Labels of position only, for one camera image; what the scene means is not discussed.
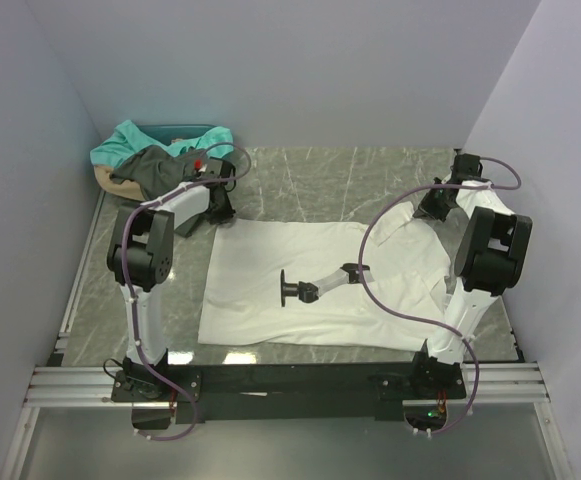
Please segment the white polo shirt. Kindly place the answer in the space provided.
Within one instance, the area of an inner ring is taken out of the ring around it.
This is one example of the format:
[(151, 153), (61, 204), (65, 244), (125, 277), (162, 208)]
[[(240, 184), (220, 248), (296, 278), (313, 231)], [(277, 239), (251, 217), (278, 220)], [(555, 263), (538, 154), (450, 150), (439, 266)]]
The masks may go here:
[(443, 318), (451, 260), (404, 202), (357, 222), (239, 219), (217, 230), (198, 340), (417, 351)]

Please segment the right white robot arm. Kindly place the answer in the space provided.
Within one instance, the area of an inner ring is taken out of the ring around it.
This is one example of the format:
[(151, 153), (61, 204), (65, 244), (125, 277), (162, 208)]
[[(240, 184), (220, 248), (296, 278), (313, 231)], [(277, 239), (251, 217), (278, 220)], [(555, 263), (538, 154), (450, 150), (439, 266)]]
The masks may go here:
[(414, 217), (445, 221), (459, 208), (468, 224), (454, 260), (455, 288), (444, 312), (444, 325), (435, 330), (413, 361), (411, 382), (437, 393), (458, 385), (465, 343), (490, 306), (521, 276), (532, 220), (516, 214), (482, 176), (483, 158), (458, 153), (450, 174), (436, 178), (435, 188), (421, 200)]

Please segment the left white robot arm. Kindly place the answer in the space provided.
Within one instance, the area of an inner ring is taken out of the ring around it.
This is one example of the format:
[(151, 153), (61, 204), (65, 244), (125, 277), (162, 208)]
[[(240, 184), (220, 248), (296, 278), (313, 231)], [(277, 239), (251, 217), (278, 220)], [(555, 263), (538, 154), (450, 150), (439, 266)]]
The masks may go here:
[(229, 187), (239, 175), (232, 162), (203, 151), (176, 158), (173, 167), (155, 174), (133, 162), (117, 175), (142, 187), (145, 199), (119, 208), (106, 257), (126, 310), (128, 346), (116, 381), (154, 398), (175, 387), (161, 323), (161, 285), (172, 269), (175, 231), (188, 235), (202, 221), (231, 220)]

